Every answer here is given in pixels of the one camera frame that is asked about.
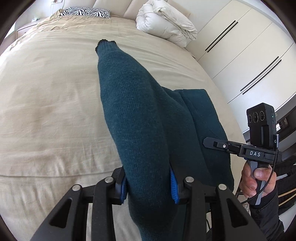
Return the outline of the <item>black sleeved right forearm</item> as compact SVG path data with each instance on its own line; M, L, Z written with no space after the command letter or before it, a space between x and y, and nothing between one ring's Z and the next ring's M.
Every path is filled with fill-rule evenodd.
M259 205L249 203L250 214L267 240L281 240L284 226L278 215L278 188L261 198Z

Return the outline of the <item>person's right hand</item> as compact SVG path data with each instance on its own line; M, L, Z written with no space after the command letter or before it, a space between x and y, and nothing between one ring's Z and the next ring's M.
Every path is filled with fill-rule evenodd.
M272 172L272 167L269 165L268 168L257 168L254 172L251 171L248 162L245 163L242 170L242 180L239 187L246 198L251 198L255 196L257 189L257 180L268 181L269 176ZM263 191L262 196L267 196L271 193L276 186L276 173L273 172L268 185Z

